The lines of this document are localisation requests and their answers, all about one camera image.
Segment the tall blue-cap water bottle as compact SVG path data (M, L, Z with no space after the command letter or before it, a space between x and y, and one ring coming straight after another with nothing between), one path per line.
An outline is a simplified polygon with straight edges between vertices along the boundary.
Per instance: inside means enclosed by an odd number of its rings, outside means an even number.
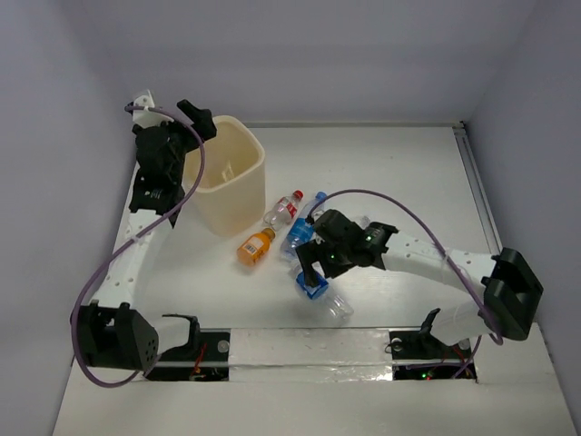
M327 196L324 192L317 192L313 199L309 200L300 210L287 235L281 243L281 258L286 262L293 262L296 258L296 248L310 241L314 231L306 222L311 209Z

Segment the blue-label white-cap bottle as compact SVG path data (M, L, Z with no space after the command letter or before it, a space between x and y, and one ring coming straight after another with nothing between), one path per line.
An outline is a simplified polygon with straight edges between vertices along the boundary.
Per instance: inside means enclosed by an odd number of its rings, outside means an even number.
M289 276L295 291L310 306L314 316L329 320L333 324L345 323L354 313L353 308L321 274L319 268L315 268L314 271L317 284L312 287L305 282L300 262L295 260L290 264Z

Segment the clear unlabelled plastic bottle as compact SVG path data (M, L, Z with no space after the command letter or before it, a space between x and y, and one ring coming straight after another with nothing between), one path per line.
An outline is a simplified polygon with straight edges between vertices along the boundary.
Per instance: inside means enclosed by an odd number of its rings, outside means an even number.
M367 215L362 215L356 219L356 222L360 228L365 229L369 226L371 220Z

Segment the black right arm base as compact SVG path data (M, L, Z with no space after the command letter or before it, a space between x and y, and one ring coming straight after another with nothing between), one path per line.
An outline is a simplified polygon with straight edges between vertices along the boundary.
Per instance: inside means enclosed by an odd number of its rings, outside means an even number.
M475 380L473 352L469 340L446 345L416 330L390 331L385 347L395 381Z

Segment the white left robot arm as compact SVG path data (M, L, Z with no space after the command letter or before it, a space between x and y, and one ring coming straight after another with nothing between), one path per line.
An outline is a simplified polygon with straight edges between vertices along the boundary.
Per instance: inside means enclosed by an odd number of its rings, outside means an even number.
M142 97L124 108L133 118L137 172L124 239L93 273L71 313L74 357L84 372L147 373L162 360L196 358L202 347L195 316L169 313L153 322L138 309L163 243L201 184L206 144L217 135L211 110L187 99L176 106L180 116Z

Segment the clear yellow-label bottle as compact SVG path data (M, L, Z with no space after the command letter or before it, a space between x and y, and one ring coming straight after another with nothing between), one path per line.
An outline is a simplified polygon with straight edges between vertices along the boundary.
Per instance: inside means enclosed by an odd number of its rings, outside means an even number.
M231 163L227 162L221 171L222 180L227 183L236 177L236 173L233 171Z

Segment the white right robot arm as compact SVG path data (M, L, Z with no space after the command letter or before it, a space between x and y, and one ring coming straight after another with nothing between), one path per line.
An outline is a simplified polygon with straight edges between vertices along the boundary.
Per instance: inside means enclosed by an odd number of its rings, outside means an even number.
M393 225L385 268L354 268L332 282L353 307L349 327L416 327L419 348L438 356L455 340L484 334L476 295L493 269L493 246L449 127L261 127L268 203L300 189L330 195L328 209ZM340 325L321 302L300 295L278 247L252 268L235 252L248 236L212 234L193 203L179 220L137 297L150 320L176 313L205 328L299 329Z

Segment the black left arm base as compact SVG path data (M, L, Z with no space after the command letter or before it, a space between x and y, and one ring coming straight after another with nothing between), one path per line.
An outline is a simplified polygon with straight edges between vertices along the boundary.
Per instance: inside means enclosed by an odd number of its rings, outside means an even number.
M227 382L230 330L202 330L193 349L185 346L165 352L145 376L153 382Z

